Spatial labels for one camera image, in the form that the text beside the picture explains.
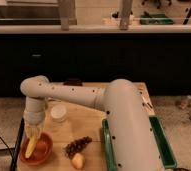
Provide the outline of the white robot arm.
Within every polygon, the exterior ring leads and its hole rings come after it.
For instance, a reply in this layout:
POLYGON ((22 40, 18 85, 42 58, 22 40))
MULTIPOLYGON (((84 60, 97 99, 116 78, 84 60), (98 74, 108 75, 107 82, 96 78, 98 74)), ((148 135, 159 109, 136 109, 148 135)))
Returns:
POLYGON ((54 84, 35 76, 22 81, 20 90, 26 96, 28 138, 38 139, 42 132, 45 100, 60 99, 106 113, 118 171, 164 171, 144 101, 131 81, 116 79, 100 88, 54 84))

